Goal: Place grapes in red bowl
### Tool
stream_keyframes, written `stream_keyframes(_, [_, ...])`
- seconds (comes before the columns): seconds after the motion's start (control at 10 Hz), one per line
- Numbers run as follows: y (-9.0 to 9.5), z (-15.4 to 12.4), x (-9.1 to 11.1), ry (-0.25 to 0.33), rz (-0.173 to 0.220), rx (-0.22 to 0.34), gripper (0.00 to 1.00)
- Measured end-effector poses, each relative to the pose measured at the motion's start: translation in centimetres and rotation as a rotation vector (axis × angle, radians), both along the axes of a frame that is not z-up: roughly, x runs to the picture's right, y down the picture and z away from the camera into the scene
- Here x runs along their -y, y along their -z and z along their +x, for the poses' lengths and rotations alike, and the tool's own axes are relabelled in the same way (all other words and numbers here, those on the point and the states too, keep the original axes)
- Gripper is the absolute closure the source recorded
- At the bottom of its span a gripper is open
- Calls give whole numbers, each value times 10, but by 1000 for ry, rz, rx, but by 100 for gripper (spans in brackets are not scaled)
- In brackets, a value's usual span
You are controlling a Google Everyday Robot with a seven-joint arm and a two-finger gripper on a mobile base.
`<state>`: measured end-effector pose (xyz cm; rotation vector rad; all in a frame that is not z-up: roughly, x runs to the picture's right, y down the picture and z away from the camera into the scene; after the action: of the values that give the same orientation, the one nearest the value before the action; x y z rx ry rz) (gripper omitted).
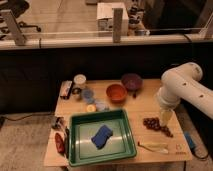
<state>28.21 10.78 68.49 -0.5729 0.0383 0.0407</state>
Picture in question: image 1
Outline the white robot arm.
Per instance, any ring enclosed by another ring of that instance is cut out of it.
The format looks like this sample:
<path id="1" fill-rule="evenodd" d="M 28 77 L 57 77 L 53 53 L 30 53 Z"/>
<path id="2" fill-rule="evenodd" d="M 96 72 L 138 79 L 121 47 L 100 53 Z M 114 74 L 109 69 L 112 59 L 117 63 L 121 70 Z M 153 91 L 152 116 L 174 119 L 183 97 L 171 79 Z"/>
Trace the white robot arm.
<path id="1" fill-rule="evenodd" d="M 213 90 L 200 83 L 202 76 L 202 68 L 194 62 L 171 68 L 162 74 L 162 86 L 156 93 L 161 126 L 169 123 L 173 110 L 180 104 L 181 99 L 213 120 Z"/>

